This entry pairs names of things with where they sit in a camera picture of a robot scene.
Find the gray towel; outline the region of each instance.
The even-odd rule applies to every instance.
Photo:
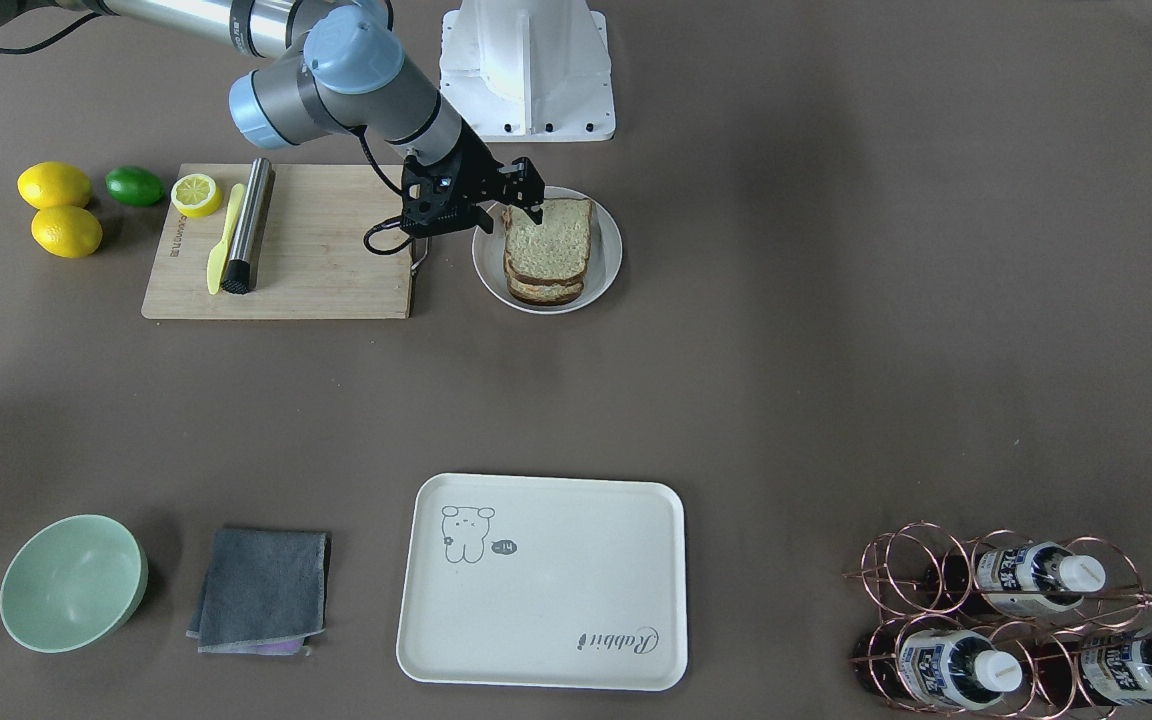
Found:
[[[223,528],[185,635],[198,652],[294,655],[323,632],[326,533]]]

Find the white plate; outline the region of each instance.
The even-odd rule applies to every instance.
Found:
[[[576,200],[591,200],[583,192],[567,190],[566,187],[545,187],[545,197],[573,197]],[[505,229],[500,227],[500,214],[505,205],[494,202],[488,206],[495,232],[485,233],[483,228],[473,228],[473,268],[479,272],[479,279],[488,287],[492,295],[508,306],[515,306],[524,313],[562,314],[581,310],[598,296],[607,291],[616,273],[621,270],[621,228],[607,209],[594,200],[594,218],[598,222],[591,228],[589,248],[589,268],[585,270],[585,290],[579,297],[563,305],[528,305],[526,302],[509,295],[508,281],[505,276]]]
[[[397,665],[426,683],[672,688],[682,502],[659,483],[435,475],[416,497]]]

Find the black cable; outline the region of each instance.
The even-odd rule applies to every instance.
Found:
[[[382,223],[371,225],[370,232],[362,233],[362,245],[364,245],[366,250],[370,250],[376,255],[394,255],[396,252],[407,250],[407,247],[411,245],[412,241],[416,240],[416,237],[407,236],[407,242],[403,242],[402,245],[399,247],[391,247],[389,250],[376,250],[376,248],[371,245],[371,236],[374,236],[374,234],[377,234],[378,232],[392,232],[392,229],[397,228],[397,225],[401,222],[402,218],[396,217],[396,218],[389,218],[388,220],[385,220],[385,222]]]
[[[402,197],[403,191],[401,190],[401,188],[399,188],[397,184],[394,184],[394,181],[392,181],[392,179],[389,179],[389,176],[387,176],[387,174],[385,174],[384,170],[380,169],[380,164],[376,162],[376,156],[371,154],[371,146],[367,145],[367,137],[365,135],[366,131],[367,131],[366,126],[349,128],[349,132],[353,132],[353,136],[358,138],[358,145],[362,145],[362,154],[367,157],[367,162],[371,164],[371,169],[376,170],[376,176],[379,177],[380,182],[384,182],[385,185],[389,188],[389,190],[394,191],[394,195],[396,195],[397,197]]]
[[[82,28],[84,26],[84,24],[90,23],[92,22],[92,20],[99,17],[101,17],[100,13],[89,13],[86,15],[83,15],[83,17],[75,20],[73,23],[69,23],[69,26],[63,29],[63,31],[60,31],[56,35],[52,35],[50,38],[47,38],[47,40],[40,41],[40,44],[31,45],[28,47],[0,47],[0,55],[28,55],[29,53],[37,53],[38,50],[45,50],[45,47],[50,47],[52,44],[55,44],[55,41],[60,40],[60,38],[63,38],[67,35],[69,35],[69,32],[74,32],[76,31],[76,29]]]

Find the lemon half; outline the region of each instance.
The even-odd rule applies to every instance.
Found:
[[[211,176],[188,174],[172,187],[172,205],[185,218],[203,218],[220,209],[220,191]]]

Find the bread slice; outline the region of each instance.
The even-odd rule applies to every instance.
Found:
[[[594,203],[563,197],[545,200],[541,209],[539,225],[522,210],[503,210],[503,272],[525,285],[576,283],[589,266]]]
[[[530,285],[515,278],[506,279],[509,295],[526,302],[528,305],[566,305],[585,290],[585,283],[582,281],[571,285]]]

